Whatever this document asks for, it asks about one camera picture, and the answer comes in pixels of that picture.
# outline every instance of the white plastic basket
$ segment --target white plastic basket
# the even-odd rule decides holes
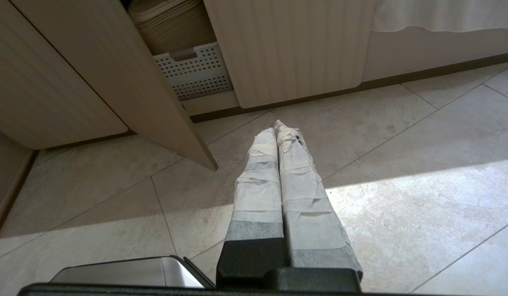
[[[180,101],[233,90],[217,42],[154,58]]]

